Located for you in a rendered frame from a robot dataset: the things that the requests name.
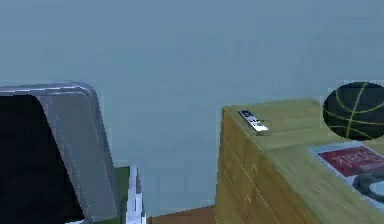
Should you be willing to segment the black and yellow basketball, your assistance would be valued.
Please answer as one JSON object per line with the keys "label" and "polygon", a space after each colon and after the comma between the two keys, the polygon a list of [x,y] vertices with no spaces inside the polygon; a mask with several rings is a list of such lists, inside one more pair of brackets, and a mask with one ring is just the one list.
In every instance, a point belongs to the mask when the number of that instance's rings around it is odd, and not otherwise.
{"label": "black and yellow basketball", "polygon": [[325,124],[338,136],[367,141],[384,136],[384,87],[371,82],[339,86],[324,100]]}

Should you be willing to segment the silver and black remote control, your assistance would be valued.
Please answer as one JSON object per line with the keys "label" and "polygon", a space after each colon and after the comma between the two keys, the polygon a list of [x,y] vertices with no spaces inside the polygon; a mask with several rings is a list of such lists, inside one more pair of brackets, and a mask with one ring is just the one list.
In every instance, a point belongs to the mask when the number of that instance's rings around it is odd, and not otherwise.
{"label": "silver and black remote control", "polygon": [[268,128],[261,122],[261,120],[249,110],[239,110],[238,113],[256,132],[268,131]]}

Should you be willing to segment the wooden chest of drawers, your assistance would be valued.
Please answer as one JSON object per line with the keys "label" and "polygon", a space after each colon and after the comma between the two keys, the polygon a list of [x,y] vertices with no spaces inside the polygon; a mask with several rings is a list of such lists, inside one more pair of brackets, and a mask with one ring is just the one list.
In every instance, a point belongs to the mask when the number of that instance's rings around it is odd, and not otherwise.
{"label": "wooden chest of drawers", "polygon": [[[256,132],[238,113],[268,128]],[[226,106],[216,185],[219,224],[384,224],[364,200],[309,148],[350,142],[324,123],[313,99]],[[384,137],[363,144],[384,155]]]}

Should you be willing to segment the green and white stand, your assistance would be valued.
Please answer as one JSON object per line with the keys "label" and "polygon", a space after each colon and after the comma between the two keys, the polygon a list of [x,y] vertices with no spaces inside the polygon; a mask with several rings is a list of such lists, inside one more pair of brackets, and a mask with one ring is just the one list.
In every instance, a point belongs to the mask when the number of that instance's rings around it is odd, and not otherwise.
{"label": "green and white stand", "polygon": [[136,165],[115,169],[120,196],[120,214],[95,224],[147,224],[143,192]]}

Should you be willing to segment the grey television set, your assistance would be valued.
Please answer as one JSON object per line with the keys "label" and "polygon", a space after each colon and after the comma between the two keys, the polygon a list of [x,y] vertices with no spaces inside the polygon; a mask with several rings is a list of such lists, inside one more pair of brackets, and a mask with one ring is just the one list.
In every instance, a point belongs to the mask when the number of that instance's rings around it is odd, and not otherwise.
{"label": "grey television set", "polygon": [[0,224],[120,222],[118,184],[93,87],[0,87]]}

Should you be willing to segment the red and white book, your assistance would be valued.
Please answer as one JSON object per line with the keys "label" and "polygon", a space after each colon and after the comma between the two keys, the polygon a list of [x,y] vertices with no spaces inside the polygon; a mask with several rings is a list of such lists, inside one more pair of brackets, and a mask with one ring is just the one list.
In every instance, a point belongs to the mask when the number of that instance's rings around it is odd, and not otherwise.
{"label": "red and white book", "polygon": [[384,155],[358,141],[308,151],[384,214]]}

